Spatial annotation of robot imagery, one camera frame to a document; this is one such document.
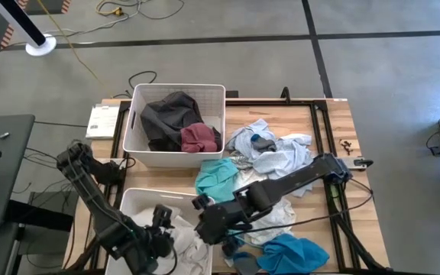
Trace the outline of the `white paper booklet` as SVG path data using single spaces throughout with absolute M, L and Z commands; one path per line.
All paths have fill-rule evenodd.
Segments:
M 86 138 L 89 140 L 112 139 L 115 134 L 119 110 L 119 104 L 94 105 L 86 129 Z

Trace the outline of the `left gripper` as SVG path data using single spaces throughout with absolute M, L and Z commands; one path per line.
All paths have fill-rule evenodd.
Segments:
M 158 204 L 153 210 L 152 225 L 146 227 L 149 236 L 148 244 L 155 257 L 166 257 L 173 250 L 173 238 L 167 229 L 173 229 L 171 223 L 172 209 Z

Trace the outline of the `white floor stand pole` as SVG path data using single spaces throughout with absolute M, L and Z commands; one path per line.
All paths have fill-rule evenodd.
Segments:
M 0 15 L 16 30 L 22 33 L 25 50 L 33 57 L 49 54 L 57 40 L 50 34 L 43 34 L 15 0 L 0 0 Z

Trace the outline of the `bright blue fleece cloth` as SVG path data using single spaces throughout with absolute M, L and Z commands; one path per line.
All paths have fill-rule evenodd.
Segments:
M 283 234 L 266 242 L 257 264 L 269 275 L 311 273 L 324 266 L 329 254 L 307 238 Z

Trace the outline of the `white perforated plastic basket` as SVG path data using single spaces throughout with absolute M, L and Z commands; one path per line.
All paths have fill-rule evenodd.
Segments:
M 153 210 L 156 205 L 161 204 L 166 207 L 172 206 L 182 211 L 181 216 L 192 224 L 193 229 L 199 223 L 200 211 L 193 207 L 192 201 L 196 198 L 195 194 L 187 194 L 181 192 L 167 192 L 154 189 L 127 189 L 123 195 L 120 210 L 123 214 L 131 217 L 133 221 L 140 226 L 151 225 Z M 212 274 L 213 263 L 213 247 L 209 247 L 209 262 L 204 275 Z M 152 271 L 158 267 L 158 264 L 152 266 Z M 167 272 L 169 275 L 174 271 L 175 267 Z
M 142 83 L 134 88 L 122 148 L 147 167 L 199 167 L 204 160 L 222 158 L 224 148 L 218 152 L 152 151 L 144 132 L 140 114 L 148 103 L 164 99 L 173 92 L 184 92 L 192 97 L 206 125 L 214 127 L 225 141 L 226 90 L 219 84 Z

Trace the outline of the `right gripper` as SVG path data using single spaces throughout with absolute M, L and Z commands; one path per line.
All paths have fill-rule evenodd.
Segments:
M 237 226 L 239 222 L 244 221 L 241 203 L 235 199 L 215 204 L 211 204 L 211 201 L 206 194 L 199 195 L 192 201 L 196 210 L 202 210 L 195 231 L 204 243 L 221 244 L 223 254 L 233 256 L 240 248 L 241 242 L 228 235 L 230 230 L 243 230 Z

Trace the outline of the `dark grey garment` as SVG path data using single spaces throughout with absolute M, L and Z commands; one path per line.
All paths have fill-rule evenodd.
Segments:
M 182 152 L 180 130 L 194 123 L 205 124 L 196 100 L 182 91 L 146 104 L 140 119 L 152 151 Z M 213 128 L 218 132 L 218 152 L 222 148 L 221 134 Z

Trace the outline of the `light blue patterned shirt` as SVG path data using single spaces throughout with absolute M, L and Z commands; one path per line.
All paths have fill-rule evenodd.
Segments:
M 251 145 L 251 136 L 254 134 L 273 140 L 277 151 L 256 151 Z M 251 125 L 234 131 L 225 148 L 232 153 L 240 152 L 252 162 L 258 173 L 266 174 L 269 180 L 277 180 L 312 162 L 312 153 L 309 150 L 311 143 L 312 137 L 307 134 L 295 133 L 276 137 L 268 123 L 260 118 Z

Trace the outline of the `maroon garment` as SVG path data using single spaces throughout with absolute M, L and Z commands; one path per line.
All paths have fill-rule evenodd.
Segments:
M 204 123 L 194 123 L 180 130 L 181 151 L 186 153 L 211 153 L 219 148 L 218 132 Z

